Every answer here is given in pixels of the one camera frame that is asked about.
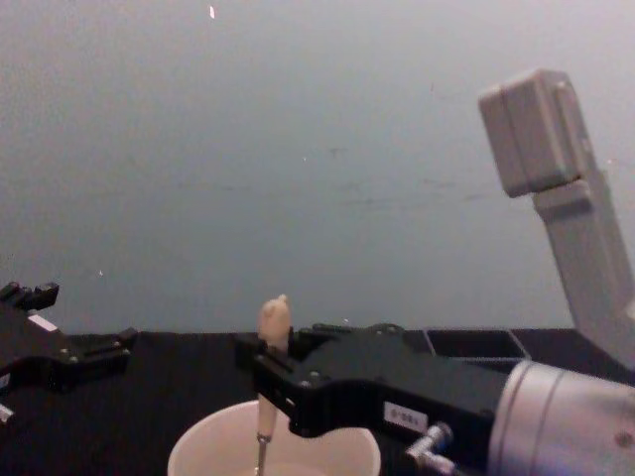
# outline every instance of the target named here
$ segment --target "bolt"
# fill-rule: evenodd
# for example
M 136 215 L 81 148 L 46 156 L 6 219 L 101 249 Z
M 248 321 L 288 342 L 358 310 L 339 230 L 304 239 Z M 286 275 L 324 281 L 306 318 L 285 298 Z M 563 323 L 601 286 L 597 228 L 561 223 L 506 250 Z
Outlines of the bolt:
M 620 448 L 630 448 L 635 444 L 635 438 L 628 431 L 622 431 L 615 435 L 615 442 Z

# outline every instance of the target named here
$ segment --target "white cup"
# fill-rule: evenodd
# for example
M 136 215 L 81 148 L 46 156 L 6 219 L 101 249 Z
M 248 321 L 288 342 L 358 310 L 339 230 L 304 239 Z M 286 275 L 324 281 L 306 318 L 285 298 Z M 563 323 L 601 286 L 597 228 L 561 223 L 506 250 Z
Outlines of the white cup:
M 253 476 L 257 464 L 258 402 L 246 402 L 212 414 L 177 442 L 168 476 Z M 267 446 L 265 476 L 378 476 L 377 441 L 363 428 L 342 428 L 319 438 L 289 431 L 289 418 L 278 412 Z

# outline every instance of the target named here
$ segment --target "metal cylinder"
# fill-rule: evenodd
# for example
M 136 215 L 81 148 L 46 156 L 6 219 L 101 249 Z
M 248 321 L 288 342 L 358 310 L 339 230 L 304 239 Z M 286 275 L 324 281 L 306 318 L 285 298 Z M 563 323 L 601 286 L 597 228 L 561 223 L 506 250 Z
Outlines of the metal cylinder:
M 488 476 L 633 476 L 635 388 L 523 362 L 489 442 Z

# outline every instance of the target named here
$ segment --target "black table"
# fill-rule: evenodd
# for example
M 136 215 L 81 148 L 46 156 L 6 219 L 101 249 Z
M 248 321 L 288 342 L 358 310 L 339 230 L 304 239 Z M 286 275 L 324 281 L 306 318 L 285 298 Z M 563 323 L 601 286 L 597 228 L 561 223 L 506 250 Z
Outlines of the black table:
M 635 385 L 573 330 L 514 333 L 538 362 Z M 167 474 L 170 451 L 190 426 L 255 398 L 250 377 L 234 367 L 231 337 L 142 332 L 125 375 L 66 395 L 21 389 L 0 398 L 15 412 L 9 426 L 0 425 L 0 476 Z M 393 474 L 403 446 L 381 435 L 378 441 L 382 474 Z

